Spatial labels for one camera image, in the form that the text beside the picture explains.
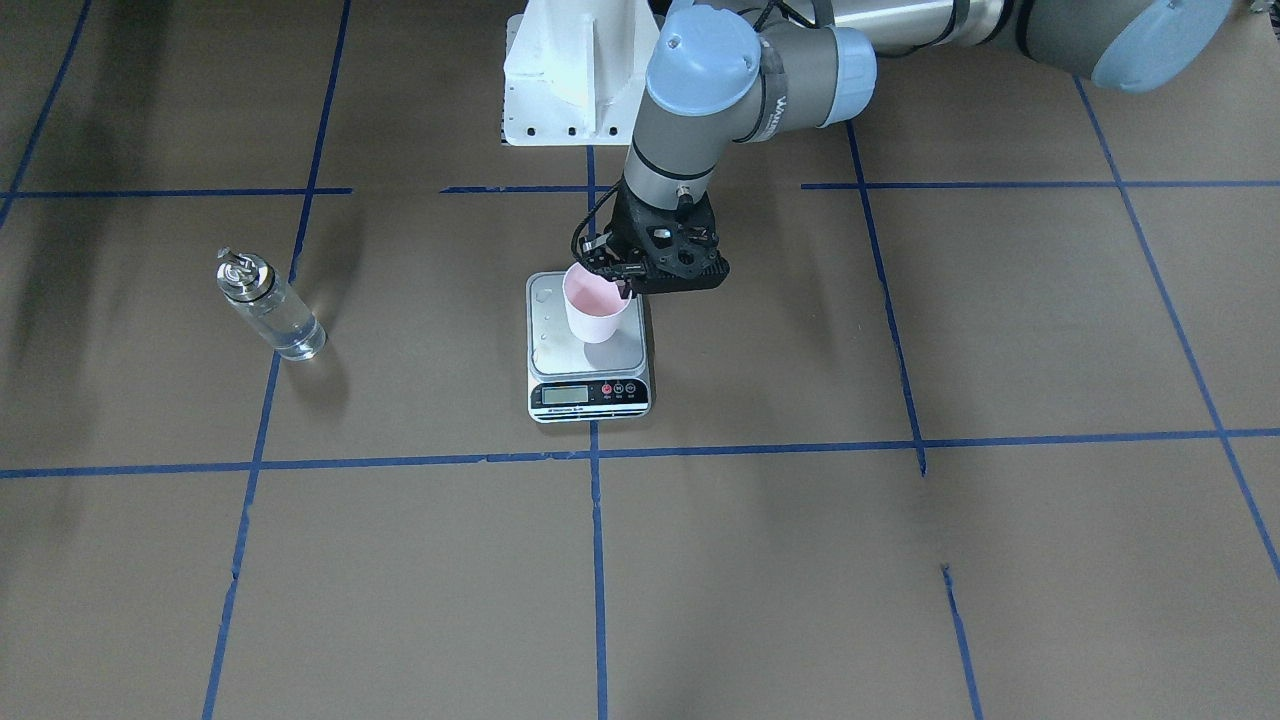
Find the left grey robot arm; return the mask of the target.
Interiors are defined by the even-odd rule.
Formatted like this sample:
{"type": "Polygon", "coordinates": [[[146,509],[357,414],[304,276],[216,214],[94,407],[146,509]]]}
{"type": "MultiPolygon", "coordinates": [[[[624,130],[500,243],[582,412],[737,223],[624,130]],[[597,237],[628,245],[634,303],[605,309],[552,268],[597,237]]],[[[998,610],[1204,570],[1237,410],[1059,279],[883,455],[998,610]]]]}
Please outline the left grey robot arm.
{"type": "Polygon", "coordinates": [[[1144,94],[1187,69],[1230,14],[1228,1],[673,1],[604,231],[573,232],[573,264],[623,299],[718,287],[722,256],[708,186],[733,143],[850,120],[879,63],[932,47],[995,44],[1144,94]]]}

